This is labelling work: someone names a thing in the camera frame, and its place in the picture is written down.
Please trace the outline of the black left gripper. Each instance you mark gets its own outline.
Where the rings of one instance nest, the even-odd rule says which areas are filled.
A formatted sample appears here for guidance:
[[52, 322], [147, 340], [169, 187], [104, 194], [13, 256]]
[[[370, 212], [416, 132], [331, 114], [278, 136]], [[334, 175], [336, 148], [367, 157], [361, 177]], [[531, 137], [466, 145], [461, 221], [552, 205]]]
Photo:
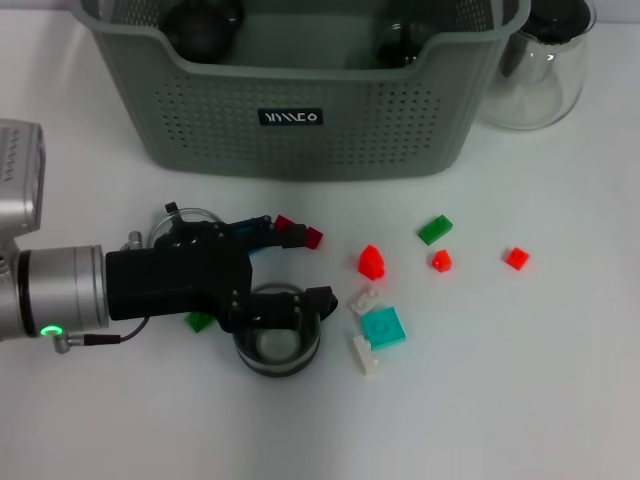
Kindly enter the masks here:
[[106, 298], [114, 321], [203, 312], [227, 333], [299, 330], [330, 316], [338, 299], [329, 286], [302, 292], [251, 293], [248, 253], [305, 248], [308, 228], [278, 230], [271, 217], [214, 222], [194, 243], [110, 252], [105, 256]]

